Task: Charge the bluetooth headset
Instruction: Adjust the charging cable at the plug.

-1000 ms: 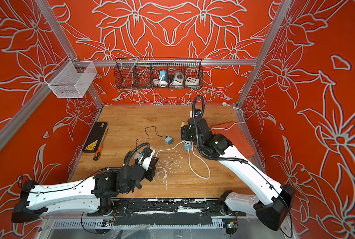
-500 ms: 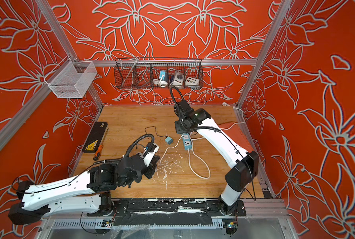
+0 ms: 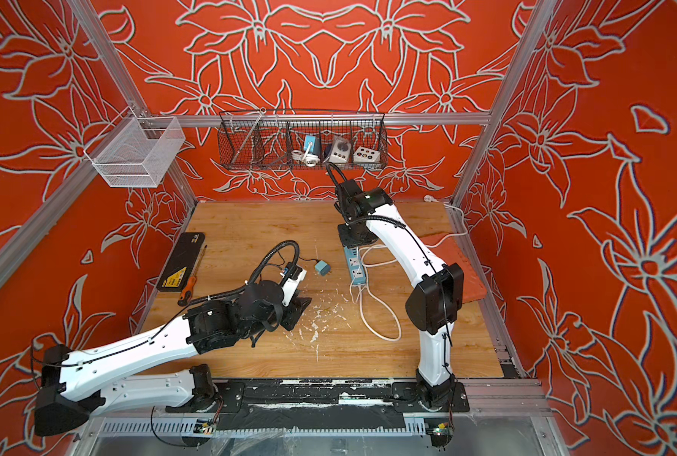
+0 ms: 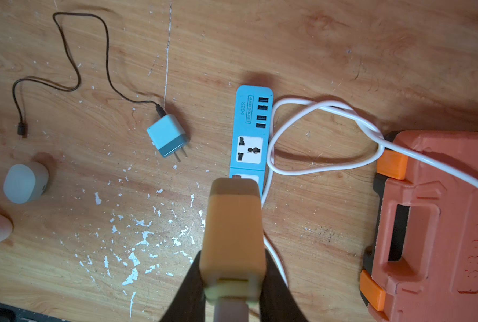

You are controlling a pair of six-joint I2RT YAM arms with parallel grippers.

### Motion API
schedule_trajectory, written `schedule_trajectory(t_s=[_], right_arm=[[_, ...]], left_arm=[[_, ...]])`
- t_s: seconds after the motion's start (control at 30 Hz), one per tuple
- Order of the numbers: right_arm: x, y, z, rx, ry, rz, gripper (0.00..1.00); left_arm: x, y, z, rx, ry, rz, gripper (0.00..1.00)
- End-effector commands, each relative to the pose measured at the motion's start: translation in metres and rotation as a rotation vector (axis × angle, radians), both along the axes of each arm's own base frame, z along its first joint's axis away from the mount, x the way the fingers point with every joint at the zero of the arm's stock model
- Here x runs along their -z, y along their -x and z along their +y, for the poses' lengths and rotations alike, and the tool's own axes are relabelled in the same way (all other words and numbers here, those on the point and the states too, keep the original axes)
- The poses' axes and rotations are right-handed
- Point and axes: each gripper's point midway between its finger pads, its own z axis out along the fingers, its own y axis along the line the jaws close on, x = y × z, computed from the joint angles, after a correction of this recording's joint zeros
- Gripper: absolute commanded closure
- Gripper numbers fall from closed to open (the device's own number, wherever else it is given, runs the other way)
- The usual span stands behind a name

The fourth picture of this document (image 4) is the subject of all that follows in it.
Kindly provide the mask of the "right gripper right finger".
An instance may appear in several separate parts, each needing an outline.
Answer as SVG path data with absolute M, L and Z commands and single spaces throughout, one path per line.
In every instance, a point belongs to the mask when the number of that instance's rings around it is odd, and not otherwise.
M 307 321 L 285 284 L 275 261 L 265 251 L 267 271 L 260 295 L 260 321 Z

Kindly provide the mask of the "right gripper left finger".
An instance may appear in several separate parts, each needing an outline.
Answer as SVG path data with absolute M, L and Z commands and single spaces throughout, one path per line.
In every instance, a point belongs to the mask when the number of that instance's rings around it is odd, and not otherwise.
M 200 259 L 201 252 L 198 252 L 161 322 L 205 321 L 206 298 L 199 268 Z

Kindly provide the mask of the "yellow USB wall charger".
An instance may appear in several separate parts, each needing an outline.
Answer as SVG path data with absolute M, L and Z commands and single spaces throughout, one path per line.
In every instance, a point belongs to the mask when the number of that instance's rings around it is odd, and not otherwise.
M 211 186 L 199 269 L 207 301 L 256 303 L 267 272 L 258 183 L 219 178 Z

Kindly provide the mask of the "mint green earbud case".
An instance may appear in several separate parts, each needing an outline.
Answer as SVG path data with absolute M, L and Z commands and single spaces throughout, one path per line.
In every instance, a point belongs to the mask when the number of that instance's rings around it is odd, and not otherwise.
M 48 179 L 48 169 L 39 162 L 15 164 L 7 173 L 3 191 L 12 203 L 28 203 L 44 193 Z

